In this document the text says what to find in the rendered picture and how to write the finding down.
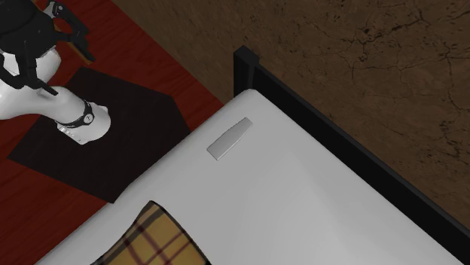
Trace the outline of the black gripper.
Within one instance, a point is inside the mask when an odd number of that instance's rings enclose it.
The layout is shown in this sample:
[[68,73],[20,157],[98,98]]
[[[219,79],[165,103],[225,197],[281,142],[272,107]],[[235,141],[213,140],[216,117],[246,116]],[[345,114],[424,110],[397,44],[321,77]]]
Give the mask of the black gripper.
[[[47,84],[59,67],[58,52],[49,51],[56,45],[51,18],[62,19],[71,27],[71,33],[63,33],[63,41],[72,43],[87,60],[96,60],[88,49],[89,29],[62,2],[47,0],[44,13],[31,0],[0,0],[0,80],[8,86],[16,90],[43,89],[52,96],[59,94]],[[17,64],[16,75],[5,68],[5,61]],[[37,74],[37,61],[46,71],[46,81]]]

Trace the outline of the dark robot stand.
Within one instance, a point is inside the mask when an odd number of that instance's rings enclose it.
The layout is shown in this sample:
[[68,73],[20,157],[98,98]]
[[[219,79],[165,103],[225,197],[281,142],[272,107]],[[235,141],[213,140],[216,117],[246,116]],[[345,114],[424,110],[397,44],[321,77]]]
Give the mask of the dark robot stand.
[[51,119],[40,117],[8,159],[106,202],[113,203],[190,133],[166,94],[85,67],[66,86],[108,108],[109,131],[80,145],[59,132]]

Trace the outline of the grey remote control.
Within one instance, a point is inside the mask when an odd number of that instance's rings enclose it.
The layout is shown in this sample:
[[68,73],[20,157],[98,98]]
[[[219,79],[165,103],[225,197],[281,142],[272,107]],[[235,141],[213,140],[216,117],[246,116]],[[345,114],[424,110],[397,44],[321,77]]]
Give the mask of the grey remote control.
[[241,140],[252,126],[253,122],[244,117],[221,134],[206,150],[215,160],[219,161]]

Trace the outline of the tan plaid pillow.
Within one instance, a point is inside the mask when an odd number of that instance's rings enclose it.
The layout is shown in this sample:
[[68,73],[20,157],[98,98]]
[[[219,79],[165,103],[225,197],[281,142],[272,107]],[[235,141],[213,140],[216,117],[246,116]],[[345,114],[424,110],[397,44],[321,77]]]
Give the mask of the tan plaid pillow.
[[178,221],[149,201],[112,247],[91,265],[212,265]]

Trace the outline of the white bed with black frame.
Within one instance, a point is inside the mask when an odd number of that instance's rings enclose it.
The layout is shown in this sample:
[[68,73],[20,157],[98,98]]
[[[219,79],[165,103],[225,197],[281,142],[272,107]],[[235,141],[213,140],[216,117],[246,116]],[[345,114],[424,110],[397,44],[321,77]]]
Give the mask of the white bed with black frame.
[[[91,265],[154,201],[212,265],[470,265],[470,230],[303,100],[247,47],[233,98],[37,265]],[[219,161],[206,150],[244,117]]]

